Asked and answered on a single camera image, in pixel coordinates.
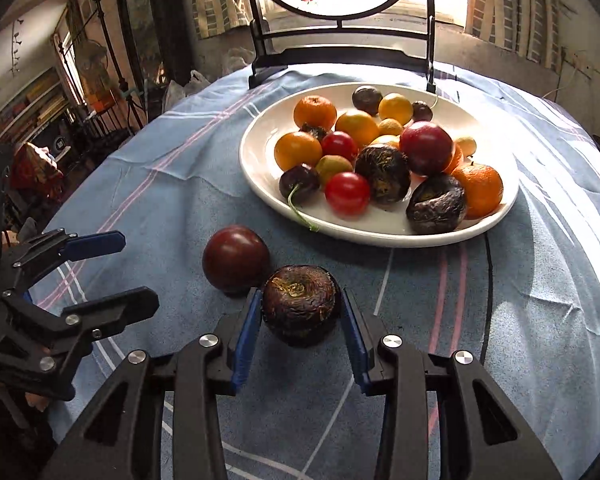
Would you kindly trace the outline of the left hand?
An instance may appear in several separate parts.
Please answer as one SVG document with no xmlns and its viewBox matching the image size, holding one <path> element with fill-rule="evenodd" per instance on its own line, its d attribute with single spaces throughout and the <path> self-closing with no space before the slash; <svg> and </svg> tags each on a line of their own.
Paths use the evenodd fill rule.
<svg viewBox="0 0 600 480">
<path fill-rule="evenodd" d="M 44 412 L 46 408 L 50 405 L 50 399 L 47 399 L 45 396 L 39 396 L 38 394 L 26 392 L 24 394 L 24 398 L 27 401 L 27 404 L 30 408 L 36 408 L 40 412 Z M 12 401 L 12 396 L 9 394 L 7 390 L 7 386 L 0 382 L 0 400 L 2 400 L 5 404 Z"/>
</svg>

